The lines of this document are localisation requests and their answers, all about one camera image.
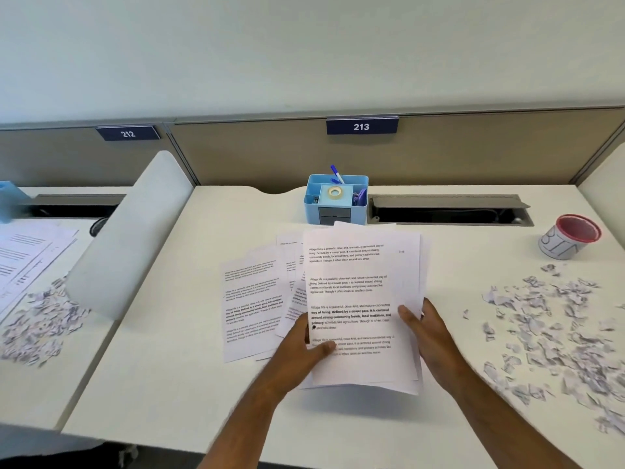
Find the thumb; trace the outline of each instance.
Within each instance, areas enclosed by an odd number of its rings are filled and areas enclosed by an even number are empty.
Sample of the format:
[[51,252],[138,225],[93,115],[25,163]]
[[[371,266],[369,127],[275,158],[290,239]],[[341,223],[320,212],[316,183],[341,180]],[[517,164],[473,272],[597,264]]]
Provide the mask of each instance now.
[[324,360],[324,358],[334,352],[334,349],[336,349],[336,343],[334,341],[322,342],[318,346],[310,349],[308,355],[311,357],[312,365],[315,366],[317,363]]
[[425,333],[423,324],[421,324],[421,321],[419,321],[418,317],[415,316],[410,309],[401,305],[397,308],[397,313],[401,320],[414,332],[415,336],[420,337]]

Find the stack of papers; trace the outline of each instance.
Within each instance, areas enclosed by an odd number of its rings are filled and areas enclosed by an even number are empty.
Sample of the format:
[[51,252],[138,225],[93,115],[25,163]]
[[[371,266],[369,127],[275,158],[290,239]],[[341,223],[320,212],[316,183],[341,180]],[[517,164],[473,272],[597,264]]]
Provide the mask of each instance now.
[[0,226],[0,322],[27,288],[76,240],[76,229],[19,220]]
[[224,361],[269,358],[302,313],[311,346],[336,351],[300,388],[368,385],[418,394],[421,359],[397,315],[421,312],[429,243],[395,225],[331,228],[280,235],[276,244],[224,264]]

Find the tape roll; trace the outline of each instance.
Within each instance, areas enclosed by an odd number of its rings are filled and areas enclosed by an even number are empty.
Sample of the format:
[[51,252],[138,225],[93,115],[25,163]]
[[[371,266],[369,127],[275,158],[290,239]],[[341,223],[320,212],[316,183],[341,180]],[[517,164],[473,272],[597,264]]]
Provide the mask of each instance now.
[[327,196],[330,199],[340,199],[343,195],[343,188],[340,186],[332,186],[327,190]]

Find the hand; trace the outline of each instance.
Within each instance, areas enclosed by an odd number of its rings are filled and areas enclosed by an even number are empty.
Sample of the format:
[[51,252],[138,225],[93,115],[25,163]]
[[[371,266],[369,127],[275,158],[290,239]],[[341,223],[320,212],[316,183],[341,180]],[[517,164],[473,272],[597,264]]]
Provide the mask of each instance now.
[[333,341],[326,341],[308,350],[308,313],[302,314],[273,357],[262,369],[254,383],[256,388],[268,391],[279,402],[287,393],[302,383],[317,363],[336,349]]
[[473,370],[460,354],[454,339],[436,308],[429,299],[423,301],[423,319],[412,314],[410,309],[400,306],[399,317],[417,336],[419,353],[430,369],[436,381],[454,398],[462,388],[465,375],[472,375]]

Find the pen holder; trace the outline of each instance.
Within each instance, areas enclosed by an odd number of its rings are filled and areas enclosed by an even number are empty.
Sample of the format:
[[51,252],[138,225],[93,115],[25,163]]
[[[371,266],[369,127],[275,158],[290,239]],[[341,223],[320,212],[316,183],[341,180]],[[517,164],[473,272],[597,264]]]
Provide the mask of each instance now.
[[[367,223],[369,178],[345,174],[341,177],[345,184],[334,183],[334,174],[310,175],[304,195],[306,221],[309,224],[334,225],[337,220],[360,225]],[[361,193],[362,200],[357,203],[355,197]]]
[[29,199],[11,181],[0,180],[0,224],[11,222]]

